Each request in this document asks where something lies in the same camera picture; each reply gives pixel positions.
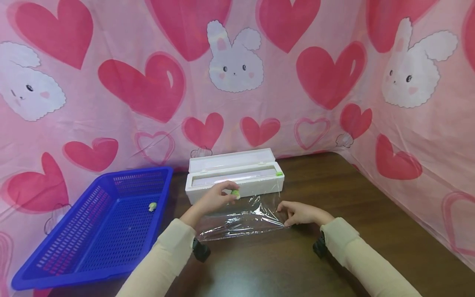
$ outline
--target pink heart backdrop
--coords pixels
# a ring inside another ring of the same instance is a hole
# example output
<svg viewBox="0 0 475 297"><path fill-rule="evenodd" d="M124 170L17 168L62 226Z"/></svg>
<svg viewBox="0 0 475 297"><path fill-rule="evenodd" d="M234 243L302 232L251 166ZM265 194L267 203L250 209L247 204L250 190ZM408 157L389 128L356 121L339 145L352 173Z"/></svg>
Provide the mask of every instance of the pink heart backdrop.
<svg viewBox="0 0 475 297"><path fill-rule="evenodd" d="M0 0L0 295L48 294L11 279L97 176L265 147L341 154L475 269L473 2Z"/></svg>

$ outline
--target green vegetable piece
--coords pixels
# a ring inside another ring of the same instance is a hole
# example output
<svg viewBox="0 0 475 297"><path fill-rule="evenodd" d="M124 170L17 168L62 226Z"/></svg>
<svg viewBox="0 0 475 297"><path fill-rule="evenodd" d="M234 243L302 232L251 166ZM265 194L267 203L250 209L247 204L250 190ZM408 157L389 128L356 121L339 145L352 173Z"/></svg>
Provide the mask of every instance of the green vegetable piece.
<svg viewBox="0 0 475 297"><path fill-rule="evenodd" d="M157 208L157 203L156 202L152 202L149 204L149 211L154 211L155 209Z"/></svg>

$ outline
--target forearm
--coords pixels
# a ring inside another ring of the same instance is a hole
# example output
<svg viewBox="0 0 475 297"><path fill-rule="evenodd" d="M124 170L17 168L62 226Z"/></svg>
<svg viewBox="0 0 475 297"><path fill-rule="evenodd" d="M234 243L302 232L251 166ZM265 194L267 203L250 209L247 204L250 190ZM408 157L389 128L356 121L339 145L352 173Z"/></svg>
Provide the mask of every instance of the forearm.
<svg viewBox="0 0 475 297"><path fill-rule="evenodd" d="M192 227L181 220L173 220L129 276L117 297L165 296L190 258L194 237Z"/></svg>
<svg viewBox="0 0 475 297"><path fill-rule="evenodd" d="M342 218L321 230L328 250L365 287L371 296L420 296L417 290Z"/></svg>

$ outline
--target wooden table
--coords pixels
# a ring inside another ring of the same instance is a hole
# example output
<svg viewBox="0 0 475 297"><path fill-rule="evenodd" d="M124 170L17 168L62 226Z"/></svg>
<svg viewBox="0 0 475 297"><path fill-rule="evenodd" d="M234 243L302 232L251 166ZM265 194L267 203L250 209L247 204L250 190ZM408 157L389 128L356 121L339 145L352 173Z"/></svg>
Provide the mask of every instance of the wooden table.
<svg viewBox="0 0 475 297"><path fill-rule="evenodd" d="M344 217L423 296L475 296L475 274L342 157L323 153L279 164L284 200ZM165 226L190 206L185 181L185 173L173 177ZM167 296L367 296L334 259L313 253L318 235L310 224L208 242L206 263L192 256ZM58 288L50 297L112 297L123 282Z"/></svg>

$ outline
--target bunny ear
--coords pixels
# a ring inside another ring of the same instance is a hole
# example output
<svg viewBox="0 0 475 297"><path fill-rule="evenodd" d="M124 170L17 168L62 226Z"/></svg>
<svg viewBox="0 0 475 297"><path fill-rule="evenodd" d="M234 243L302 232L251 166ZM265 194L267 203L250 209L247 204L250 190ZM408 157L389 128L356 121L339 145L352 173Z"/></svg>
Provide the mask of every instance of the bunny ear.
<svg viewBox="0 0 475 297"><path fill-rule="evenodd" d="M209 22L207 31L209 47L213 55L216 55L219 51L231 49L228 33L219 21Z"/></svg>
<svg viewBox="0 0 475 297"><path fill-rule="evenodd" d="M8 41L0 43L0 58L22 67L37 67L40 65L35 51L27 46Z"/></svg>
<svg viewBox="0 0 475 297"><path fill-rule="evenodd" d="M250 50L259 49L261 46L261 35L254 29L245 28L234 39L234 43L240 43Z"/></svg>
<svg viewBox="0 0 475 297"><path fill-rule="evenodd" d="M457 35L445 30L423 38L414 45L414 48L425 51L429 59L445 61L454 53L457 44Z"/></svg>
<svg viewBox="0 0 475 297"><path fill-rule="evenodd" d="M409 49L409 41L412 35L412 24L409 18L402 19L399 23L396 38L394 38L393 51L407 52Z"/></svg>

